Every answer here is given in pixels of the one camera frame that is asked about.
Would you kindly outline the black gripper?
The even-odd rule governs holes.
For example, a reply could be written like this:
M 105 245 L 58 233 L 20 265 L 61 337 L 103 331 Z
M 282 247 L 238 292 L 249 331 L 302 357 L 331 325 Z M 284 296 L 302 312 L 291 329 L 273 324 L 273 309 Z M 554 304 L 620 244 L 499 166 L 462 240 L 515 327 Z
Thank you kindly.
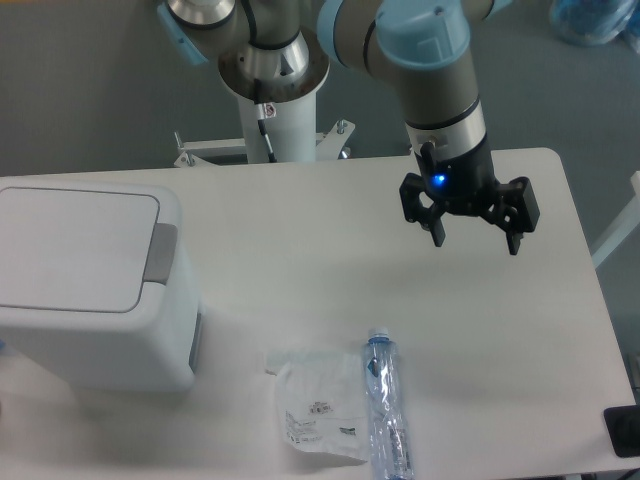
M 425 143 L 414 156 L 421 176 L 408 173 L 399 187 L 405 220 L 419 223 L 441 247 L 446 233 L 441 221 L 447 213 L 481 216 L 504 231 L 510 255 L 519 251 L 525 233 L 533 233 L 540 209 L 528 177 L 499 183 L 494 174 L 487 136 L 461 156 L 437 161 Z

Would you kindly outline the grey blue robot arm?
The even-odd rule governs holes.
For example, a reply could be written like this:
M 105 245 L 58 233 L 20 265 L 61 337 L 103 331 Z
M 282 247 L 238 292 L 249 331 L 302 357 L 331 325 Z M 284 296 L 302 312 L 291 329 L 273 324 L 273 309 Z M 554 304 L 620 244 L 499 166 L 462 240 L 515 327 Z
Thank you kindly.
M 332 64 L 360 71 L 397 96 L 418 171 L 403 180 L 404 217 L 445 239 L 442 217 L 500 228 L 511 254 L 540 211 L 529 179 L 500 182 L 470 50 L 473 22 L 498 1 L 162 1 L 158 14 L 194 63 L 217 65 L 237 98 L 249 159 L 310 161 L 313 100 Z

